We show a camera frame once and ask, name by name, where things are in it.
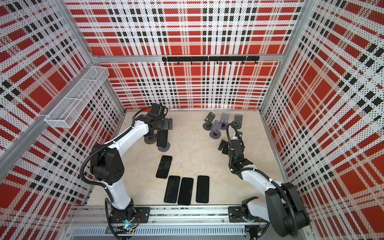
enclosure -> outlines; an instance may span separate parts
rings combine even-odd
[[[152,103],[173,129],[167,152],[140,139],[122,157],[127,192],[151,207],[134,238],[243,239],[227,207],[262,193],[228,170],[209,112],[243,115],[245,156],[296,187],[311,219],[299,239],[384,238],[383,25],[383,0],[3,1],[0,239],[112,236],[80,166]],[[194,179],[191,206],[164,203],[162,155]]]

beige floor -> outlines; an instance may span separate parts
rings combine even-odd
[[[220,120],[222,112],[214,112]],[[244,155],[269,177],[282,181],[267,135],[257,111],[228,112],[230,121],[235,114],[243,115]],[[131,124],[133,112],[128,112],[120,132]],[[125,172],[124,185],[135,205],[164,205],[167,179],[155,177],[162,155],[172,156],[169,175],[191,177],[194,179],[191,204],[196,203],[197,176],[210,177],[208,204],[241,204],[241,201],[262,194],[250,183],[230,173],[228,156],[217,150],[221,139],[226,139],[225,130],[222,137],[212,139],[209,131],[203,129],[204,118],[208,112],[170,111],[168,118],[173,118],[173,130],[169,131],[168,142],[171,147],[167,152],[158,151],[155,144],[147,145],[138,140],[122,157]],[[95,186],[88,205],[104,205],[107,197],[104,189]]]

metal vent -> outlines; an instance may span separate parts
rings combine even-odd
[[[73,235],[100,235],[105,234],[106,227],[76,227]]]
[[[108,235],[107,227],[76,227],[73,236]],[[138,236],[245,235],[244,225],[236,226],[141,226],[133,231]]]

phone holder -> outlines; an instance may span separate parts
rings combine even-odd
[[[207,115],[207,117],[204,119],[204,121],[206,123],[203,124],[203,128],[207,131],[211,130],[213,124],[212,124],[212,121],[215,119],[215,114],[213,114],[213,112],[209,112],[209,114]]]
[[[221,137],[221,132],[220,132],[220,122],[215,121],[214,125],[212,126],[211,132],[209,133],[209,136],[213,139],[219,139]]]
[[[220,118],[220,129],[225,130],[229,121],[229,113],[222,113]]]
[[[236,129],[240,129],[243,123],[243,115],[236,114],[235,120],[231,122]]]

stand base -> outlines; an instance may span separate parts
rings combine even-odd
[[[160,152],[166,152],[168,151],[170,148],[170,143],[167,142],[167,146],[166,147],[157,147],[157,149],[160,151]]]
[[[212,128],[213,124],[212,123],[209,123],[209,122],[206,122],[203,124],[203,128],[207,131],[210,131],[211,128]]]
[[[236,124],[235,121],[232,121],[231,124],[233,124],[233,125],[235,126],[236,129],[240,129],[240,128],[241,128],[241,125]]]
[[[156,137],[156,135],[154,135],[154,136],[144,137],[144,142],[145,142],[146,144],[154,144],[156,141],[157,141],[157,137]]]
[[[220,129],[221,130],[226,130],[227,129],[227,124],[222,123],[221,126],[220,126]]]
[[[214,135],[214,131],[211,131],[210,133],[209,133],[209,136],[211,137],[211,138],[213,138],[213,139],[219,139],[220,137],[221,137],[221,132],[219,131],[218,133],[217,133],[217,135]]]

